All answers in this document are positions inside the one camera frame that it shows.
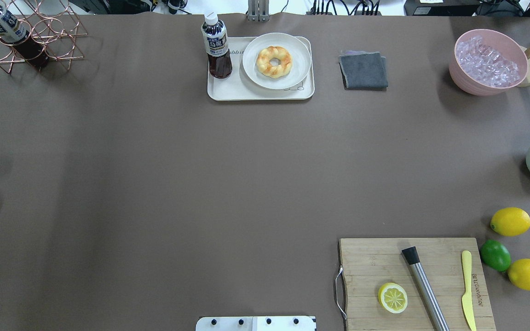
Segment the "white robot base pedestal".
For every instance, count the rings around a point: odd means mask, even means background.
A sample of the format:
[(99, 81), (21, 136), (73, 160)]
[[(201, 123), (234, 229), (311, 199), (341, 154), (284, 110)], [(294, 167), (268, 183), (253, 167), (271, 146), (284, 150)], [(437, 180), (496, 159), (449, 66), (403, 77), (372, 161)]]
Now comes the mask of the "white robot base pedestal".
[(203, 317), (196, 331), (316, 331), (315, 316), (225, 316)]

